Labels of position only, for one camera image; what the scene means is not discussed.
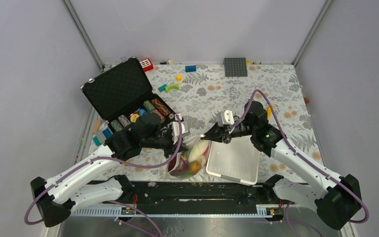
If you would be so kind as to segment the white perforated plastic basket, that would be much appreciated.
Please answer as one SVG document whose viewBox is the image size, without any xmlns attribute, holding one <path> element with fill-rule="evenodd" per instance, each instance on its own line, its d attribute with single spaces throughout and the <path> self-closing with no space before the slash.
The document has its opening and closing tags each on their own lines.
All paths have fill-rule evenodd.
<svg viewBox="0 0 379 237">
<path fill-rule="evenodd" d="M 249 136 L 233 138 L 230 143 L 212 142 L 206 172 L 235 183 L 254 185 L 258 180 L 260 152 Z"/>
</svg>

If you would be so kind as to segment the clear zip top bag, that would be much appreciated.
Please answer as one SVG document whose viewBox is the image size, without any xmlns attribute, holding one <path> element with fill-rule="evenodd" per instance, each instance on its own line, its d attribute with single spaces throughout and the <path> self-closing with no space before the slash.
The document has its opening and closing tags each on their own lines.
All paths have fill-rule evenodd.
<svg viewBox="0 0 379 237">
<path fill-rule="evenodd" d="M 211 142 L 194 138 L 186 151 L 179 152 L 168 164 L 164 179 L 184 180 L 196 175 L 207 163 Z"/>
</svg>

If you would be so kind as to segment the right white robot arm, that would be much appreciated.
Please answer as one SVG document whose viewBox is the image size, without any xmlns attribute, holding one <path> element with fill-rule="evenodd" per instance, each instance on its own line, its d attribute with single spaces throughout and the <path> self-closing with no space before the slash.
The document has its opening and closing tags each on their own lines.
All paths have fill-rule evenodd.
<svg viewBox="0 0 379 237">
<path fill-rule="evenodd" d="M 217 121 L 202 140 L 230 143 L 248 136 L 253 147 L 286 165 L 306 184 L 275 174 L 263 183 L 263 196 L 269 203 L 280 199 L 300 204 L 317 213 L 330 228 L 340 230 L 363 207 L 360 185 L 351 174 L 345 177 L 322 166 L 290 143 L 276 127 L 269 124 L 267 111 L 260 102 L 245 105 L 246 116 L 234 121 L 232 111 L 217 114 Z"/>
</svg>

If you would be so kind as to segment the green chili pepper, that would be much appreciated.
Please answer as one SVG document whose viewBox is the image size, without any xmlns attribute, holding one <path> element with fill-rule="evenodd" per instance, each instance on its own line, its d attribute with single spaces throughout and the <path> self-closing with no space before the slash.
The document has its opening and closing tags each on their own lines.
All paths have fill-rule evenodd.
<svg viewBox="0 0 379 237">
<path fill-rule="evenodd" d="M 189 163 L 196 161 L 196 158 L 191 156 L 192 154 L 193 154 L 193 150 L 188 150 L 184 153 L 181 153 L 180 160 L 182 160 L 182 161 L 187 160 Z M 190 175 L 189 172 L 187 171 L 185 175 L 181 176 L 181 178 L 186 179 L 186 178 L 189 178 L 191 176 L 192 175 Z"/>
</svg>

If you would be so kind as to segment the white radish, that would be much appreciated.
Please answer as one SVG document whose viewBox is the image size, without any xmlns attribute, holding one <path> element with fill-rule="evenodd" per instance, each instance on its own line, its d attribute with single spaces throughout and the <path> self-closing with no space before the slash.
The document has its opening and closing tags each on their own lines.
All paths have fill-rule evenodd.
<svg viewBox="0 0 379 237">
<path fill-rule="evenodd" d="M 210 149 L 210 142 L 206 140 L 201 140 L 196 145 L 194 145 L 190 150 L 193 150 L 192 157 L 196 158 L 197 161 L 202 163 L 202 166 L 206 163 Z"/>
</svg>

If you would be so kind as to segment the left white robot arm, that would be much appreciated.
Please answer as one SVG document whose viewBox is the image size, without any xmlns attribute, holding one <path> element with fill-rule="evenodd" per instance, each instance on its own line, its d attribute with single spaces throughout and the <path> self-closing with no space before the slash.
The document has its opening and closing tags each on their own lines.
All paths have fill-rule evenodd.
<svg viewBox="0 0 379 237">
<path fill-rule="evenodd" d="M 133 198 L 133 185 L 126 175 L 115 175 L 98 184 L 91 181 L 119 164 L 137 167 L 128 159 L 138 156 L 142 148 L 163 150 L 167 157 L 167 161 L 147 165 L 146 169 L 167 165 L 179 152 L 186 150 L 183 138 L 188 132 L 189 126 L 179 114 L 175 114 L 166 126 L 161 125 L 158 114 L 148 113 L 137 118 L 66 171 L 52 178 L 32 180 L 34 201 L 27 209 L 25 223 L 44 223 L 46 227 L 54 227 L 78 209 L 117 199 L 122 203 L 129 202 Z"/>
</svg>

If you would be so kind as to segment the brown potato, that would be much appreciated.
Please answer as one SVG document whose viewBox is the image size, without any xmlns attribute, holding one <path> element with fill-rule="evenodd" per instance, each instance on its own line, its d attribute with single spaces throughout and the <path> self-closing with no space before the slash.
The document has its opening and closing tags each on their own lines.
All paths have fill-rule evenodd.
<svg viewBox="0 0 379 237">
<path fill-rule="evenodd" d="M 189 164 L 188 172 L 190 175 L 196 175 L 201 168 L 202 168 L 202 163 L 196 160 Z"/>
</svg>

